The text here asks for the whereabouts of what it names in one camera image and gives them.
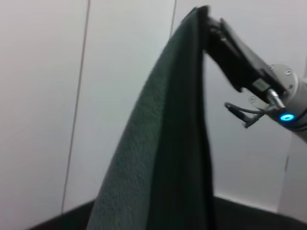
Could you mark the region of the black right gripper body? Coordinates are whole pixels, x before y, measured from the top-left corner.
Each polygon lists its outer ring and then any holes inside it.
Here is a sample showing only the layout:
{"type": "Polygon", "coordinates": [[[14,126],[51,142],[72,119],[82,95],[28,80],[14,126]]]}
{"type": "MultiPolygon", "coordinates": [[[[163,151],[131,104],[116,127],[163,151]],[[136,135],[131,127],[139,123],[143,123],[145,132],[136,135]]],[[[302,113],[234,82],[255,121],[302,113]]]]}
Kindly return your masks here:
{"type": "Polygon", "coordinates": [[[224,20],[218,22],[215,32],[215,62],[233,87],[241,92],[248,89],[268,103],[269,90],[279,97],[286,92],[269,65],[247,46],[224,20]]]}

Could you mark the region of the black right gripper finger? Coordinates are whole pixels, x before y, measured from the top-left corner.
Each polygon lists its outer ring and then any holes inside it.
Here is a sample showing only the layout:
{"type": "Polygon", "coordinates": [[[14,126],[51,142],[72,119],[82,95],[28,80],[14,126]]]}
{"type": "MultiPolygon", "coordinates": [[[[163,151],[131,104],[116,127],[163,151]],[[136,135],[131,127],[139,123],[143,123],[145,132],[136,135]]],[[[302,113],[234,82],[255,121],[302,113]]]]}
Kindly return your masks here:
{"type": "Polygon", "coordinates": [[[203,16],[204,42],[203,50],[205,52],[224,52],[224,19],[215,19],[211,16],[203,16]]]}

